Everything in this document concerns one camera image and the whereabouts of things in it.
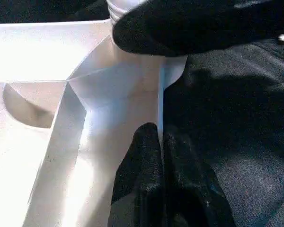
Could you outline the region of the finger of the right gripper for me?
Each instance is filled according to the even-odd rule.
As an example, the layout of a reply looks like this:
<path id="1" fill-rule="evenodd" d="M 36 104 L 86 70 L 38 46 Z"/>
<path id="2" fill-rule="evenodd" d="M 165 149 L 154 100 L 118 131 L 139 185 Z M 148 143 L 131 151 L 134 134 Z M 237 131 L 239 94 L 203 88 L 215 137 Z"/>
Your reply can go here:
<path id="1" fill-rule="evenodd" d="M 239 35 L 250 5 L 246 0 L 148 0 L 114 26 L 122 50 L 181 56 L 243 43 Z"/>

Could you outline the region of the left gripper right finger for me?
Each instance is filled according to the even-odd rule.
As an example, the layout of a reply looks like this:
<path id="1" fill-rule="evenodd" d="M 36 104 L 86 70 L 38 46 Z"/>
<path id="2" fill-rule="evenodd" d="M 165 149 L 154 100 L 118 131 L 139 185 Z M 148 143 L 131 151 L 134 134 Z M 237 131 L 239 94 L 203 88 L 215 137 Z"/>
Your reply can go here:
<path id="1" fill-rule="evenodd" d="M 191 139 L 164 133 L 164 167 L 171 227 L 232 227 L 234 219 L 213 169 Z"/>

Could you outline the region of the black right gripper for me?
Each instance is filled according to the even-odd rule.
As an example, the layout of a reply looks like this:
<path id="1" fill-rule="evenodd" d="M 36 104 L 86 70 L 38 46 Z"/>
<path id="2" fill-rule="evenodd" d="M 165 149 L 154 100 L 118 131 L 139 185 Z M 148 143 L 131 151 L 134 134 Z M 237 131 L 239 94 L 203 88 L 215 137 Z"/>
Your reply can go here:
<path id="1" fill-rule="evenodd" d="M 284 45 L 284 0 L 258 0 L 253 9 L 254 39 L 274 38 Z"/>

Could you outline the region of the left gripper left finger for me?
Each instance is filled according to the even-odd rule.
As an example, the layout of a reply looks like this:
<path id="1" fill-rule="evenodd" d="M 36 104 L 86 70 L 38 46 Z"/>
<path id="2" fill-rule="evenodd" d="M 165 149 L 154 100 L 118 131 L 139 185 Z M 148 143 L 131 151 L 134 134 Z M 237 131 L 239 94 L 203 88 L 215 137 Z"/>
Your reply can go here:
<path id="1" fill-rule="evenodd" d="M 165 183 L 158 129 L 149 122 L 135 131 L 115 174 L 111 226 L 162 227 L 165 222 Z"/>

